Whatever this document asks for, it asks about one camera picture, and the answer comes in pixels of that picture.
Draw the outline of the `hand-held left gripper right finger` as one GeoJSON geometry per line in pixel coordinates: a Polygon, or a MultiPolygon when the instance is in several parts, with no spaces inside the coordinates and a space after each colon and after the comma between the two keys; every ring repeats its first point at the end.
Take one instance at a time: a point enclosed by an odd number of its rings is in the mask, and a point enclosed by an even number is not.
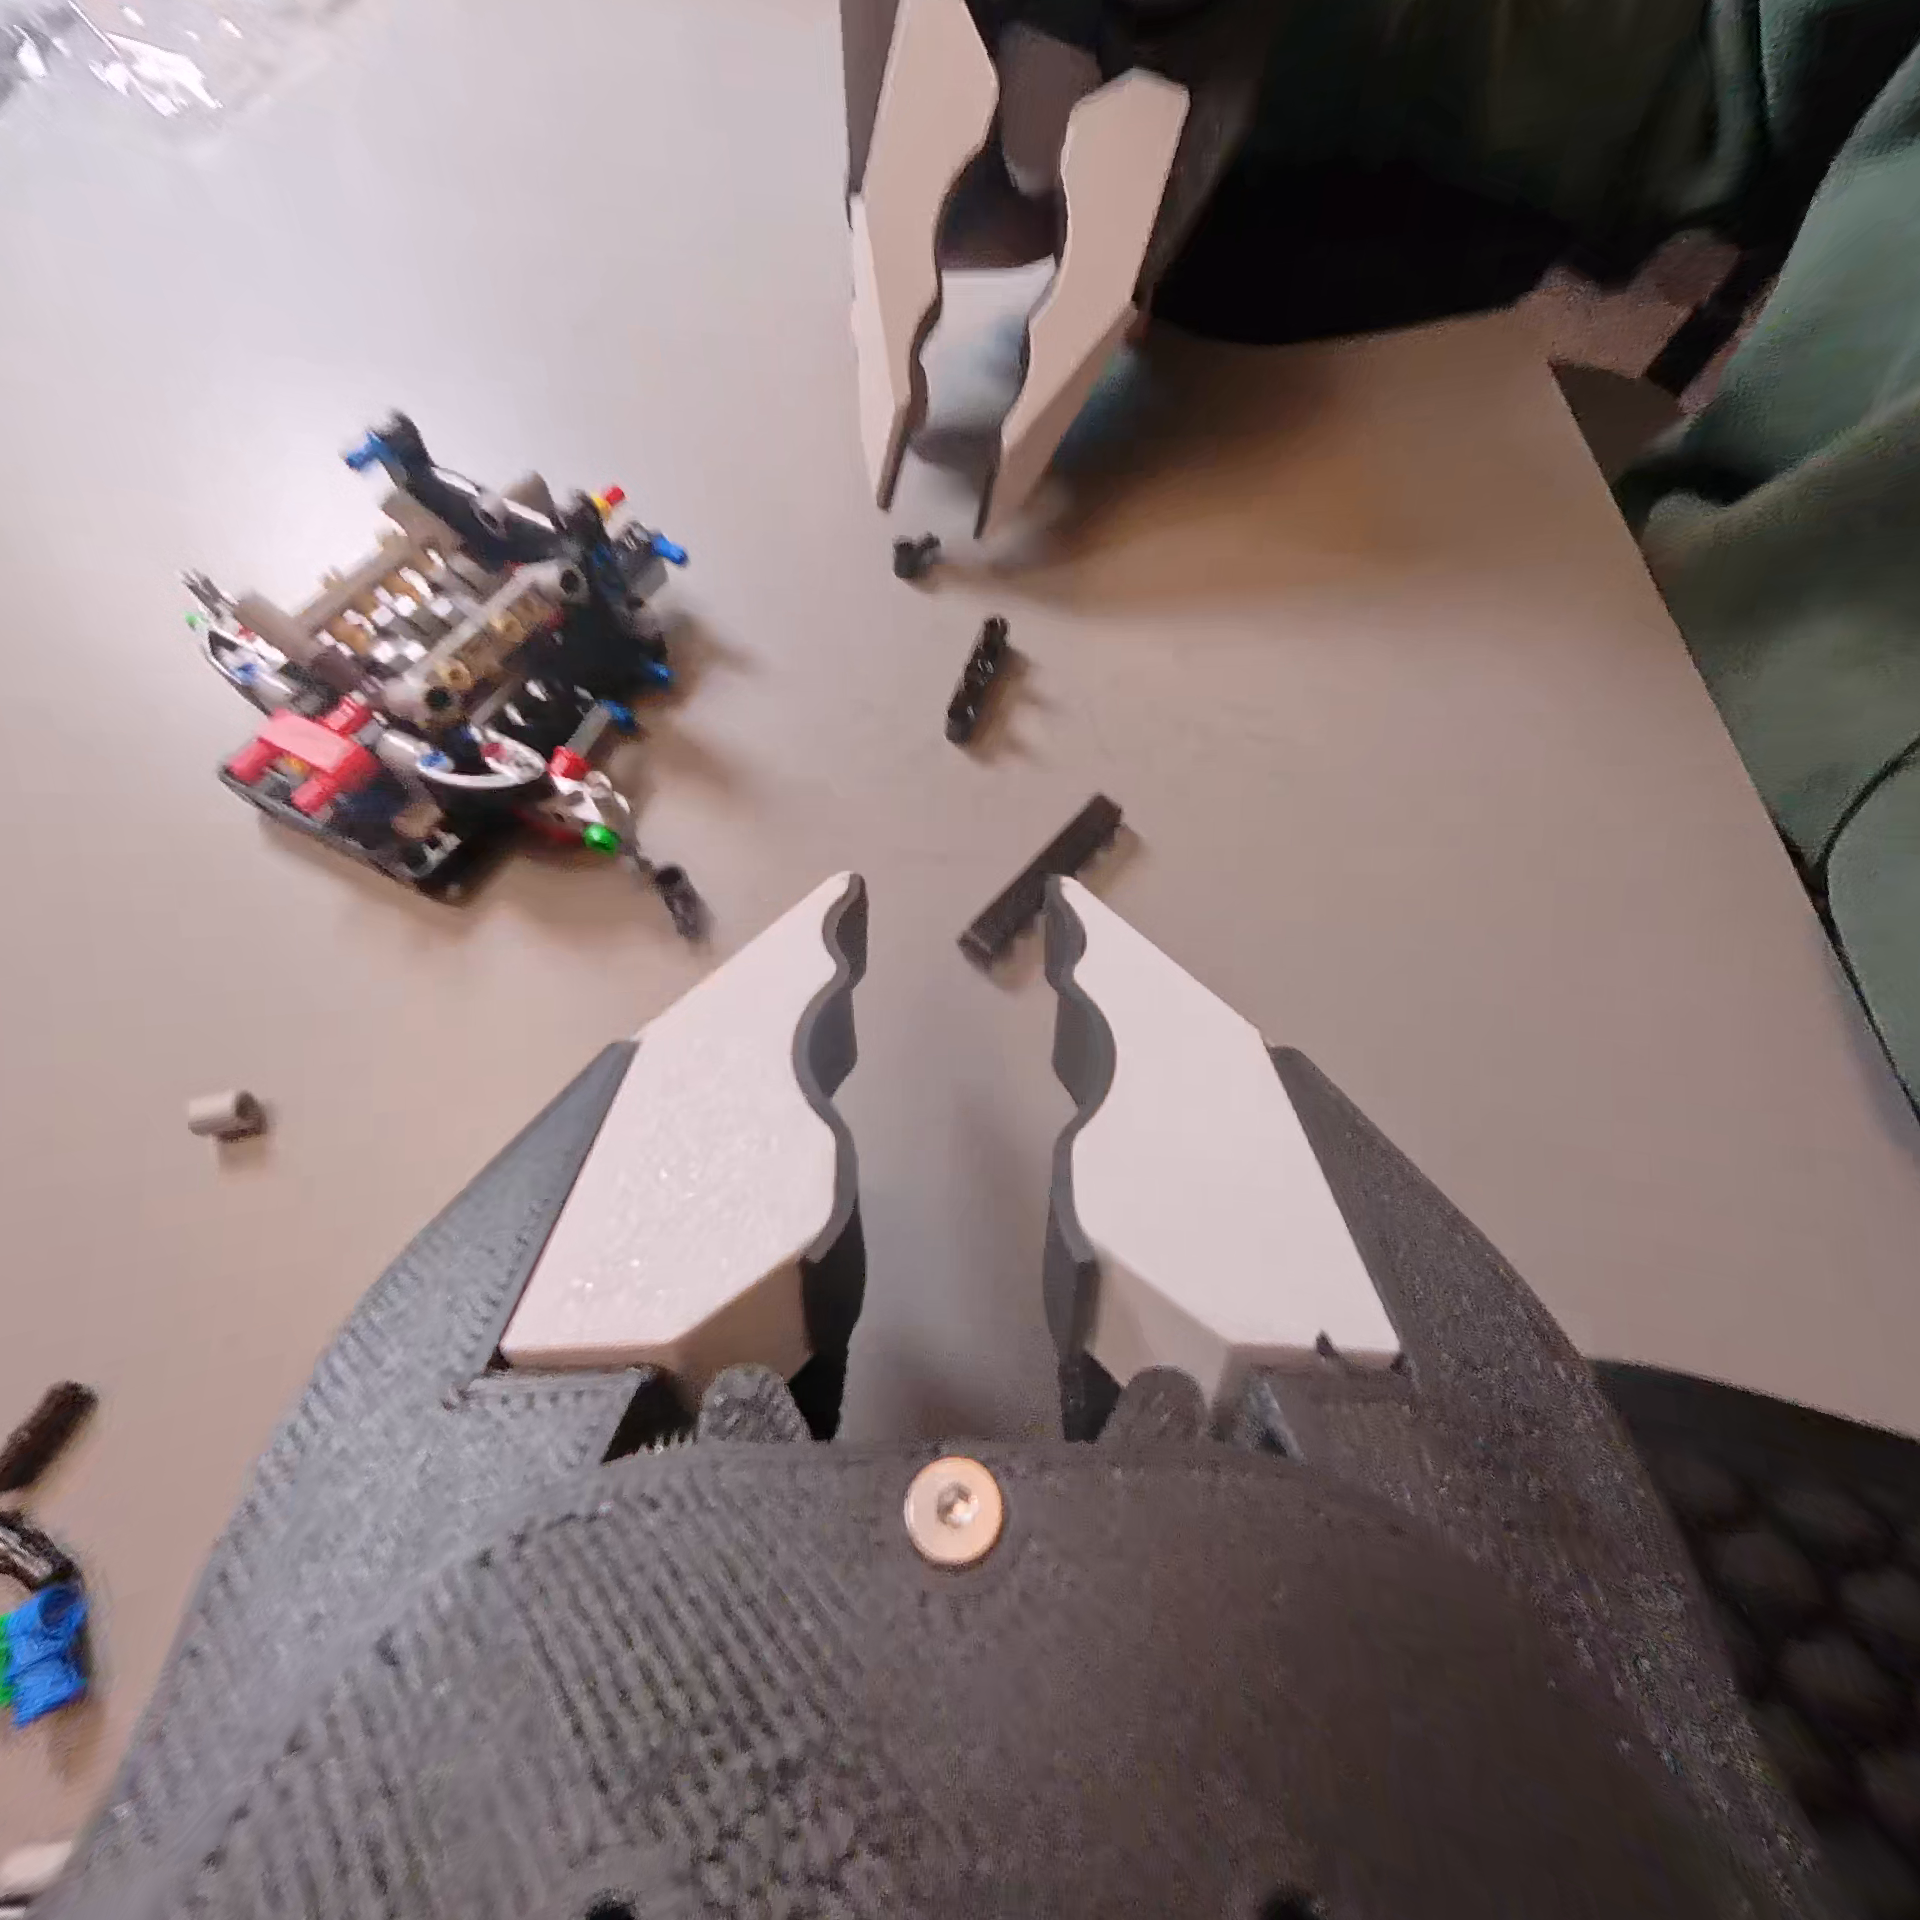
{"type": "Polygon", "coordinates": [[[1257,1369],[1393,1369],[1403,1339],[1261,1031],[1081,881],[1047,882],[1042,1298],[1062,1369],[1229,1396],[1257,1369]]]}

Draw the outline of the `long black lego beam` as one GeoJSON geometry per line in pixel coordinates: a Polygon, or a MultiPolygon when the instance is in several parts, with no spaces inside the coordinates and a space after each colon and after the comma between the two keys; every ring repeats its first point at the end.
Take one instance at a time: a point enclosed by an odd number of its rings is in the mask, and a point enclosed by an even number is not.
{"type": "Polygon", "coordinates": [[[1123,808],[1092,795],[961,930],[957,951],[978,970],[994,970],[1041,916],[1049,884],[1081,873],[1105,856],[1123,827],[1123,808]]]}

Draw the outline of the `pile of loose lego pieces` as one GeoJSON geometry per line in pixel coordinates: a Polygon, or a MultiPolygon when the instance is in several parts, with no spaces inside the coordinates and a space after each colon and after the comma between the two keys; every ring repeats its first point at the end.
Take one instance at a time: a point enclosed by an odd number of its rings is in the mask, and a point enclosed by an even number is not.
{"type": "Polygon", "coordinates": [[[41,1498],[100,1403],[62,1379],[3,1443],[4,1916],[52,1881],[82,1823],[100,1739],[94,1605],[79,1547],[41,1498]]]}

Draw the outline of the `short black lego beam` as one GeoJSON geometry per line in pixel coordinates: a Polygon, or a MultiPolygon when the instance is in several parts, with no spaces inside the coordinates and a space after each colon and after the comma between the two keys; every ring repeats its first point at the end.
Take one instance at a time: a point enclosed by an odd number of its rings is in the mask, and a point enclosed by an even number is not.
{"type": "Polygon", "coordinates": [[[967,747],[974,741],[1010,653],[1007,620],[988,615],[946,707],[943,736],[951,746],[967,747]]]}

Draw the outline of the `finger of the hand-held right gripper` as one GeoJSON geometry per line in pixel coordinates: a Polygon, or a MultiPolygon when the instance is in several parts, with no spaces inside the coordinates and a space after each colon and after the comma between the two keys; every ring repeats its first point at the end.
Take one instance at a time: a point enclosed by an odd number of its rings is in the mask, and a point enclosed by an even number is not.
{"type": "Polygon", "coordinates": [[[849,5],[849,241],[855,417],[877,511],[925,410],[921,349],[941,311],[939,236],[999,105],[964,2],[849,5]]]}
{"type": "Polygon", "coordinates": [[[1022,377],[999,421],[977,537],[999,537],[1014,523],[1135,322],[1135,288],[1187,115],[1187,88],[1126,71],[1068,116],[1062,244],[1026,316],[1022,377]]]}

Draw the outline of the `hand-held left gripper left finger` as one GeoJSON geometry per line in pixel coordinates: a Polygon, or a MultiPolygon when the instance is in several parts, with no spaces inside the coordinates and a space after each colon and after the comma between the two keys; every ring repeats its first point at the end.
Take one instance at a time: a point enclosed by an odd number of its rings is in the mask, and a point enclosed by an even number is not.
{"type": "Polygon", "coordinates": [[[867,882],[831,873],[641,1029],[503,1331],[507,1367],[706,1388],[845,1356],[867,1258],[834,1096],[867,960],[867,882]]]}

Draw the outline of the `clear crumpled plastic bag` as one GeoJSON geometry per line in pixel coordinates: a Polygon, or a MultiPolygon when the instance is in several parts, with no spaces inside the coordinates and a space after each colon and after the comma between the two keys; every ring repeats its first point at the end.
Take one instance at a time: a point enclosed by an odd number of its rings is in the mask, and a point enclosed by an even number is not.
{"type": "Polygon", "coordinates": [[[66,77],[84,77],[157,119],[219,113],[206,68],[143,32],[113,32],[90,5],[3,5],[3,108],[66,77]]]}

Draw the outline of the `multicolour lego chassis assembly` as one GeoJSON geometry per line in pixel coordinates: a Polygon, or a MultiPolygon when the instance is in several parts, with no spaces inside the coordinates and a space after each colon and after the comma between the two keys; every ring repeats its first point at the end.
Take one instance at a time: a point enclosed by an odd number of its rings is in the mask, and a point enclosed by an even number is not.
{"type": "Polygon", "coordinates": [[[621,867],[643,847],[610,762],[677,687],[655,596],[685,546],[621,487],[483,487],[405,411],[342,465],[387,477],[389,525],[300,605],[183,576],[201,658],[257,714],[221,784],[422,899],[537,836],[621,867]]]}

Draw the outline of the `person's right forearm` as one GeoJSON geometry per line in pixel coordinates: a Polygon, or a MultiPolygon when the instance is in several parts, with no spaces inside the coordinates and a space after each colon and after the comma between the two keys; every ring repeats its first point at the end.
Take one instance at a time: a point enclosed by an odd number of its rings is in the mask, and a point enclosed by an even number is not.
{"type": "Polygon", "coordinates": [[[1603,251],[1782,242],[1916,2],[1284,5],[1247,154],[1405,165],[1603,251]]]}

